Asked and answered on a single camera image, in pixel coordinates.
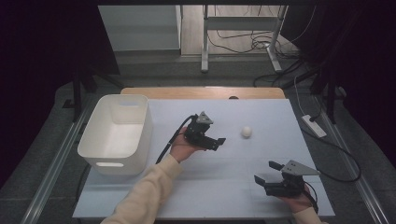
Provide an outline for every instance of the white ball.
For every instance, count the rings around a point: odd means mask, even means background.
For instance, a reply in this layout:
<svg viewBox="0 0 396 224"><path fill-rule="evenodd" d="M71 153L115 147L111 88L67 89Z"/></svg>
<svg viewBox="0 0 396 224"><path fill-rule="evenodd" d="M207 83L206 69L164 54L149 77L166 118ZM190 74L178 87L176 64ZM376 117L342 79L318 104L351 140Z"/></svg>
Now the white ball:
<svg viewBox="0 0 396 224"><path fill-rule="evenodd" d="M248 127L248 126L245 126L245 127L242 129L241 134L242 134L242 136L244 136L244 137L246 137L246 138L249 138L249 137L251 136L251 128Z"/></svg>

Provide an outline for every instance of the beige sleeve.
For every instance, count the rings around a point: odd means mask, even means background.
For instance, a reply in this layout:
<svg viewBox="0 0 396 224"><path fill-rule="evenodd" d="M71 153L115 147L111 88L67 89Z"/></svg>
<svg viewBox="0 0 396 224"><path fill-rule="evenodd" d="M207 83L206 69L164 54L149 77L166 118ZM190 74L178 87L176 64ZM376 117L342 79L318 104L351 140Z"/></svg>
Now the beige sleeve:
<svg viewBox="0 0 396 224"><path fill-rule="evenodd" d="M173 180L181 172L180 164L171 155L166 156L148 168L145 177L134 185L113 215L102 223L153 223L158 209L171 192Z"/></svg>
<svg viewBox="0 0 396 224"><path fill-rule="evenodd" d="M309 207L301 212L293 213L297 224L326 224L327 222L320 221L317 213L313 207Z"/></svg>

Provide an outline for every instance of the power strip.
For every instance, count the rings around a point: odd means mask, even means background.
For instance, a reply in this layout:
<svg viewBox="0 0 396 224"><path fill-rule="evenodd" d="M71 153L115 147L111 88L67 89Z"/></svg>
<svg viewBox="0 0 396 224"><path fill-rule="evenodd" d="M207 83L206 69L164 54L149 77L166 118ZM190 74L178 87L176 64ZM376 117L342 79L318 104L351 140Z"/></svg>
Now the power strip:
<svg viewBox="0 0 396 224"><path fill-rule="evenodd" d="M309 120L310 118L311 116L309 115L305 115L301 117L301 119L305 122L306 126L308 126L311 129L311 131L317 135L317 137L326 136L327 134L323 131L323 129L320 128L317 122Z"/></svg>

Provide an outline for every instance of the human hand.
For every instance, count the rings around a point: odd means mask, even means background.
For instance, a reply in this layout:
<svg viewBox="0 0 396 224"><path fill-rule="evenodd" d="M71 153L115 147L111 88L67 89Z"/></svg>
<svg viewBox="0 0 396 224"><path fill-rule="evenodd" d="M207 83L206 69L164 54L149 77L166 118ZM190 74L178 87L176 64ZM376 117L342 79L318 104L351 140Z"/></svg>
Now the human hand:
<svg viewBox="0 0 396 224"><path fill-rule="evenodd" d="M187 142L187 140L184 138L184 134L183 134L184 132L186 132L186 130L187 130L187 127L183 127L180 130L179 135L173 142L171 150L169 152L169 154L171 154L179 163L186 160L195 151L198 151L198 150L206 151L205 148L197 147L197 146L194 146L194 145L190 144L189 142Z"/></svg>
<svg viewBox="0 0 396 224"><path fill-rule="evenodd" d="M308 186L305 185L304 188L305 191L309 193ZM302 193L293 198L286 198L286 197L277 197L277 198L285 202L290 207L292 213L298 213L309 207L312 207L311 201Z"/></svg>

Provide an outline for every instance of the storage bin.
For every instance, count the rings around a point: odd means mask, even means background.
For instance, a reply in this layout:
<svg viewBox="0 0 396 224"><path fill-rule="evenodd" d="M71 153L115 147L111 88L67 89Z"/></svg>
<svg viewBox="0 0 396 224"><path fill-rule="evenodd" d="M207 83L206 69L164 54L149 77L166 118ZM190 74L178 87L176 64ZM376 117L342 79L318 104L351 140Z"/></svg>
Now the storage bin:
<svg viewBox="0 0 396 224"><path fill-rule="evenodd" d="M102 97L88 121L78 154L104 175L137 175L146 167L152 133L144 95Z"/></svg>

